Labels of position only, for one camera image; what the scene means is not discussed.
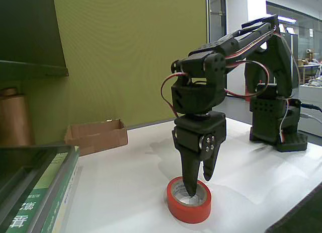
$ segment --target copper cylinder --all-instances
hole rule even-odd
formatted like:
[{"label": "copper cylinder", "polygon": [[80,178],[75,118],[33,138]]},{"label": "copper cylinder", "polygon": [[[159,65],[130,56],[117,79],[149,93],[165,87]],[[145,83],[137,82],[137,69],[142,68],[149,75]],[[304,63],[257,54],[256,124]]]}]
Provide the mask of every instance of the copper cylinder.
[{"label": "copper cylinder", "polygon": [[27,100],[16,88],[0,93],[0,145],[34,145]]}]

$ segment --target green wall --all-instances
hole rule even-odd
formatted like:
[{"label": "green wall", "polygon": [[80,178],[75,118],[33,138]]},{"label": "green wall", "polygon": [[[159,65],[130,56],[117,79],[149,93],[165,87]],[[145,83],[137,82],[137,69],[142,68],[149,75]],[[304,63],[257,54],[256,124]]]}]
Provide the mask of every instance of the green wall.
[{"label": "green wall", "polygon": [[21,84],[38,144],[62,140],[69,124],[121,118],[129,126],[173,117],[160,84],[174,60],[206,42],[205,0],[55,5],[69,77]]}]

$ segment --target book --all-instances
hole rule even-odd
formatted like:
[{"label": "book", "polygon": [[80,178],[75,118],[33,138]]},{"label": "book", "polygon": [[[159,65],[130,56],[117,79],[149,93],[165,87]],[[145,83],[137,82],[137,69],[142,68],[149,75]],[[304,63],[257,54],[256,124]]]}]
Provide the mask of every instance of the book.
[{"label": "book", "polygon": [[42,202],[47,189],[58,173],[60,166],[65,160],[67,154],[67,152],[58,153],[55,156],[55,158],[52,160],[50,165],[45,170],[44,174],[40,177],[39,181],[29,194],[26,201],[22,204],[20,210],[18,211],[16,217],[13,219],[6,233],[23,233],[27,231],[38,206]]},{"label": "book", "polygon": [[70,178],[70,181],[68,183],[68,187],[67,187],[67,190],[65,192],[63,201],[62,201],[61,206],[60,206],[60,209],[58,211],[57,218],[56,218],[54,227],[52,229],[52,233],[59,233],[60,232],[64,217],[65,217],[65,213],[66,213],[66,210],[67,210],[69,198],[70,198],[72,188],[73,188],[73,185],[74,185],[74,179],[76,177],[77,170],[78,170],[78,166],[76,165],[76,167],[74,169],[74,172],[73,172],[73,174],[72,174],[72,176]]},{"label": "book", "polygon": [[78,147],[62,147],[9,226],[8,233],[41,232],[53,223],[79,157]]},{"label": "book", "polygon": [[58,193],[52,202],[50,211],[48,212],[47,218],[42,226],[41,233],[51,233],[52,232],[58,212],[60,210],[61,204],[64,199],[65,192],[68,189],[68,185],[69,185],[69,182],[70,182],[72,176],[75,174],[75,170],[77,168],[76,167],[77,161],[78,161],[78,154],[74,158],[69,171],[66,172],[64,180],[62,181],[62,183],[60,185]]}]

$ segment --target red tape roll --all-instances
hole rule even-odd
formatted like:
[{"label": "red tape roll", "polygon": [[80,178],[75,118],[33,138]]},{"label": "red tape roll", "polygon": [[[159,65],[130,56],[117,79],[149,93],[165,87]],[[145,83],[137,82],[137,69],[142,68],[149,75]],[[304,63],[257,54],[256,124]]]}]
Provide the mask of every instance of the red tape roll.
[{"label": "red tape roll", "polygon": [[199,180],[196,195],[190,197],[182,177],[172,179],[167,186],[167,201],[171,214],[186,223],[200,223],[210,215],[211,193]]}]

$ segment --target desk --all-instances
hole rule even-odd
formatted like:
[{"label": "desk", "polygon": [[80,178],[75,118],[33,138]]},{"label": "desk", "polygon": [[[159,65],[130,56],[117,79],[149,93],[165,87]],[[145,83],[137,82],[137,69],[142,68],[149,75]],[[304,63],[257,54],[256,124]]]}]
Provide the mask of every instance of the desk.
[{"label": "desk", "polygon": [[303,68],[303,84],[305,84],[305,69],[306,68],[319,68],[321,65],[320,64],[312,64],[312,65],[302,65],[302,66],[299,66],[298,68]]},{"label": "desk", "polygon": [[[322,147],[277,152],[249,141],[250,125],[227,119],[209,218],[176,220],[165,189],[181,174],[173,122],[128,131],[127,146],[83,156],[65,232],[263,232],[322,181]],[[202,178],[200,167],[199,179]]]}]

